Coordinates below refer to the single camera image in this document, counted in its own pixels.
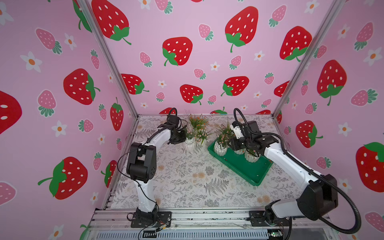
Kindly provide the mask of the orange flower potted plant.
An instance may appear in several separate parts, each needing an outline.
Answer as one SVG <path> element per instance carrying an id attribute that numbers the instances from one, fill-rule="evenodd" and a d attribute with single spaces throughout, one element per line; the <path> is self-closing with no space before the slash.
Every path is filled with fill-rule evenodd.
<path id="1" fill-rule="evenodd" d="M 206 129 L 197 129 L 195 131 L 195 140 L 197 145 L 200 147 L 205 147 L 210 135 L 210 131 L 207 132 Z"/>

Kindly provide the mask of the tall orange flower pot back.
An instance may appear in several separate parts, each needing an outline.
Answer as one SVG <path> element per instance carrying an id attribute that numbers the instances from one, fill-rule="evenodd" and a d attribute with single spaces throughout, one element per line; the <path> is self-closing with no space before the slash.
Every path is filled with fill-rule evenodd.
<path id="1" fill-rule="evenodd" d="M 209 120 L 205 118 L 203 115 L 188 115 L 188 126 L 187 130 L 193 130 L 194 132 L 197 129 L 206 129 L 208 126 Z"/>

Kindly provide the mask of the green plastic storage tray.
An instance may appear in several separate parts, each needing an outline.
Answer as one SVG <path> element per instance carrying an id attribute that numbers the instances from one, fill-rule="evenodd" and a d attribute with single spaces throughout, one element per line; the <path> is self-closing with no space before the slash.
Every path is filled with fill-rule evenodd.
<path id="1" fill-rule="evenodd" d="M 273 162 L 265 157 L 260 157 L 255 163 L 250 163 L 246 160 L 245 155 L 238 155 L 232 149 L 227 150 L 224 156 L 219 156 L 214 152 L 214 147 L 215 143 L 208 146 L 209 153 L 252 186 L 259 186 L 273 165 Z"/>

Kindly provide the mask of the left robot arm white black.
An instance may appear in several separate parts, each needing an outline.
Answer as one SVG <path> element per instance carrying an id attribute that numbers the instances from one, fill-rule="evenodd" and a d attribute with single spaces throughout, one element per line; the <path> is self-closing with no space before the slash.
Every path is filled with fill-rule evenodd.
<path id="1" fill-rule="evenodd" d="M 165 123 L 143 143 L 132 143 L 127 161 L 127 174 L 134 181 L 139 206 L 136 214 L 140 218 L 156 220 L 159 212 L 153 194 L 152 179 L 157 170 L 157 153 L 164 144 L 177 145 L 185 142 L 186 125 L 177 114 L 168 114 Z"/>

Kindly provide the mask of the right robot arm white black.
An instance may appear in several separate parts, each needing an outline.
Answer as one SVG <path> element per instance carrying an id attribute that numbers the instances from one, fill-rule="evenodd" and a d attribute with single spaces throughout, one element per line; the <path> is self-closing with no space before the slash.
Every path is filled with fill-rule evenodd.
<path id="1" fill-rule="evenodd" d="M 284 170 L 302 189 L 299 198 L 278 200 L 265 207 L 265 220 L 275 222 L 283 218 L 307 218 L 319 220 L 338 205 L 338 192 L 326 181 L 335 184 L 331 175 L 323 176 L 319 172 L 306 167 L 300 160 L 284 150 L 283 142 L 278 135 L 257 137 L 234 137 L 228 141 L 231 149 L 256 151 L 262 157 L 271 160 Z"/>

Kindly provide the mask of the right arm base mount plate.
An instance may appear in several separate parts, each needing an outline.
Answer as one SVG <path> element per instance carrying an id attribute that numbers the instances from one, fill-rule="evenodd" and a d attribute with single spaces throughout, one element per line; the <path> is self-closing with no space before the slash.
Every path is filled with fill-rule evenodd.
<path id="1" fill-rule="evenodd" d="M 268 211 L 249 211 L 249 221 L 253 227 L 288 227 L 289 219 L 277 218 Z"/>

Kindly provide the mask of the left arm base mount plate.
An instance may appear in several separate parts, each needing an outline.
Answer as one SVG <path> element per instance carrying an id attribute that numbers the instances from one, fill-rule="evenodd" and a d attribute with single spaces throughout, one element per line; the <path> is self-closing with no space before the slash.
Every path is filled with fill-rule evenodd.
<path id="1" fill-rule="evenodd" d="M 151 213 L 146 213 L 137 209 L 131 221 L 131 228 L 169 228 L 171 221 L 172 212 L 153 210 Z"/>

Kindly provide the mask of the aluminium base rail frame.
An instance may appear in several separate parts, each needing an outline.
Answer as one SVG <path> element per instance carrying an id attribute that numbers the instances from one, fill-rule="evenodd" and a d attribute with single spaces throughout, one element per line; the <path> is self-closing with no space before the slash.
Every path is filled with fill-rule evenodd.
<path id="1" fill-rule="evenodd" d="M 95 211 L 82 240 L 340 240 L 321 221 L 294 218 L 269 226 L 260 208 L 161 209 L 170 212 L 167 226 L 132 228 L 132 209 Z"/>

